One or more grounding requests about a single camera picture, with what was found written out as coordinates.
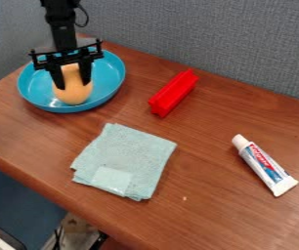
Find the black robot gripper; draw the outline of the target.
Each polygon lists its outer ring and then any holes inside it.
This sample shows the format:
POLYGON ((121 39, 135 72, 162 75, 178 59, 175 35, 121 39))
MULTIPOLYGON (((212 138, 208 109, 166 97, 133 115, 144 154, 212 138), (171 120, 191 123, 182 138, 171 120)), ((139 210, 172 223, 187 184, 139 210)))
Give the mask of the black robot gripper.
POLYGON ((61 66, 77 63, 84 85, 91 82, 91 70, 95 60, 103 58, 101 40, 99 38, 79 38, 72 24, 52 25, 52 45, 32 49, 29 56, 36 70, 45 69, 60 90, 65 89, 61 66))

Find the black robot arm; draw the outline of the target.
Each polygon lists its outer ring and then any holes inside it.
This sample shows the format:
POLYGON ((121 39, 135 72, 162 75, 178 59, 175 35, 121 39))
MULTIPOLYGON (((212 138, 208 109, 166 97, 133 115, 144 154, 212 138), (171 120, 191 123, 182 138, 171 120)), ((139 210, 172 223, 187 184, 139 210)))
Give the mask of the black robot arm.
POLYGON ((47 70, 53 83, 60 90, 65 90, 65 76, 61 70, 64 65, 75 63, 80 70, 80 79, 87 86, 91 80, 92 63, 104 58, 101 49, 103 41, 99 38, 79 38, 76 27, 85 27, 76 21, 76 10, 84 14, 88 11, 81 5, 81 0, 40 0, 45 9, 45 21, 49 24, 53 43, 49 48, 32 49, 29 56, 36 70, 47 70))

